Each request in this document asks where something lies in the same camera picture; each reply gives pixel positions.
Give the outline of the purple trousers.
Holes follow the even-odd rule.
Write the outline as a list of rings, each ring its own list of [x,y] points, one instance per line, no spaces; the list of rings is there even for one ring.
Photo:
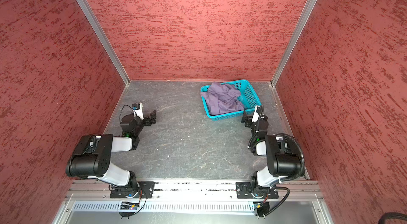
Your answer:
[[[241,92],[233,85],[213,82],[206,92],[200,93],[204,98],[211,116],[223,115],[244,110],[238,98]]]

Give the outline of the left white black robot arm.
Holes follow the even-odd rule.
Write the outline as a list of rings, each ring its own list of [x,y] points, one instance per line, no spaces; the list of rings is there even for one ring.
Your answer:
[[[120,137],[112,134],[82,136],[76,145],[65,173],[68,177],[94,179],[110,186],[111,198],[142,197],[143,189],[133,171],[124,170],[111,162],[112,153],[135,151],[144,127],[156,124],[157,110],[144,116],[142,109],[120,116]]]

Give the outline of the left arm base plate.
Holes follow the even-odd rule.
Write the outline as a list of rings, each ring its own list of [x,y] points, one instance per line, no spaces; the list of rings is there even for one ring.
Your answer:
[[[136,184],[135,188],[130,186],[110,186],[111,199],[136,199],[145,197],[150,199],[154,192],[156,183],[152,181],[141,181]]]

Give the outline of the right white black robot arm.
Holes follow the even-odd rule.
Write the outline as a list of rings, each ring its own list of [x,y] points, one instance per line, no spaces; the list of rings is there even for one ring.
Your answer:
[[[248,182],[236,183],[239,198],[264,199],[277,196],[277,185],[304,175],[304,154],[296,139],[288,134],[268,134],[268,117],[262,109],[252,115],[243,112],[241,123],[251,130],[248,150],[266,157],[266,166],[253,173]]]

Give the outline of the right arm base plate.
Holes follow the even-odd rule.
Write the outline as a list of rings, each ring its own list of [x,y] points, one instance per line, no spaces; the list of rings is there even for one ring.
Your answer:
[[[275,188],[252,185],[251,182],[236,182],[236,195],[238,199],[277,199],[279,194]]]

